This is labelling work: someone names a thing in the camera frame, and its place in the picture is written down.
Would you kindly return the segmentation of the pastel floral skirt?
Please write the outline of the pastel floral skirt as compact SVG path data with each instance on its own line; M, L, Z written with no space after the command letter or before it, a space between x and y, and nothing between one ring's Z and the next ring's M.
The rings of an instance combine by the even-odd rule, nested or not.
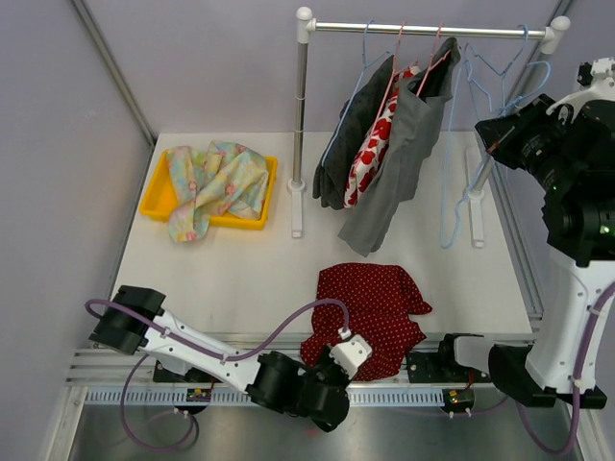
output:
M260 217L269 183L261 154L242 144L213 140L205 150L176 146L164 157L178 202L167 222L173 241L204 237L214 216Z

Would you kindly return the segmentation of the red white polka-dot skirt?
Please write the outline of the red white polka-dot skirt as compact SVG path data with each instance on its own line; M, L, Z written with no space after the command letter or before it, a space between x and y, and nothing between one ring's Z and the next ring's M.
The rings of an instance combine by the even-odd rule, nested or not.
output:
M316 299L343 302L351 332L372 348L371 357L355 375L356 381L396 375L406 354L426 339L412 318L431 313L432 307L410 274L398 265L341 263L323 269Z

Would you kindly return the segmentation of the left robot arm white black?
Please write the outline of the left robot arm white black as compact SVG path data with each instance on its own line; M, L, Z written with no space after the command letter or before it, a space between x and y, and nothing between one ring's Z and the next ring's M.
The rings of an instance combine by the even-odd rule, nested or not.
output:
M242 351L191 328L169 309L164 295L151 288L123 285L114 298L92 299L86 311L97 324L90 341L126 355L144 352L187 381L208 374L246 395L256 405L312 420L321 430L336 429L347 417L347 388L372 355L367 340L350 329L346 305L325 299L301 307L340 308L339 343L327 346L313 365L266 348L281 333L276 328L258 347Z

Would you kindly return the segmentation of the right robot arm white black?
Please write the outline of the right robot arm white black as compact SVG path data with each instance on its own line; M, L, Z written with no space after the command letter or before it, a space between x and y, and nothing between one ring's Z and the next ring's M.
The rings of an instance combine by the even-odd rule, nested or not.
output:
M614 99L577 93L555 101L541 94L475 129L490 157L527 172L545 193L555 300L532 345L459 335L436 356L437 372L458 380L470 368L481 371L526 407L563 400L602 409L607 396L595 365L614 295Z

